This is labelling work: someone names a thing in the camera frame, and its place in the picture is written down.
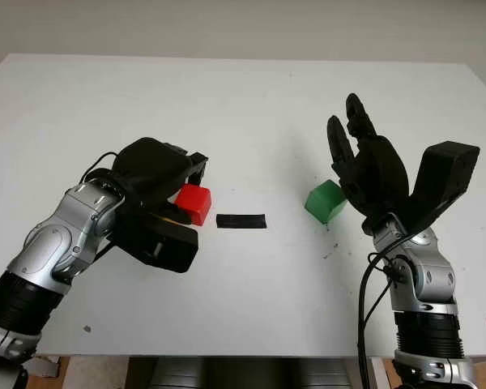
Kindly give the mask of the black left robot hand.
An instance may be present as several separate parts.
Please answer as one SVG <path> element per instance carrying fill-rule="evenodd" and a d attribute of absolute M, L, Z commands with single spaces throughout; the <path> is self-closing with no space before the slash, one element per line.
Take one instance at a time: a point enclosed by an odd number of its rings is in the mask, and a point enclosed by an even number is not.
<path fill-rule="evenodd" d="M 170 199 L 186 183 L 201 183 L 207 161 L 200 152 L 189 154 L 171 143 L 145 137 L 118 153 L 112 171 L 126 184 L 129 198 L 142 214 L 190 225 L 191 216 Z"/>

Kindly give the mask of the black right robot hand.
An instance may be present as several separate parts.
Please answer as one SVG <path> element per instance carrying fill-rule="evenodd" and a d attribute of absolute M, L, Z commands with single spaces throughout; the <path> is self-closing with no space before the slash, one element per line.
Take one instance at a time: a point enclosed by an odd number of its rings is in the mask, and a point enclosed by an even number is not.
<path fill-rule="evenodd" d="M 365 216 L 364 233 L 373 236 L 408 200 L 407 171 L 388 138 L 376 132 L 357 94 L 347 96 L 345 109 L 346 126 L 335 115 L 327 122 L 331 167 L 348 202 Z"/>

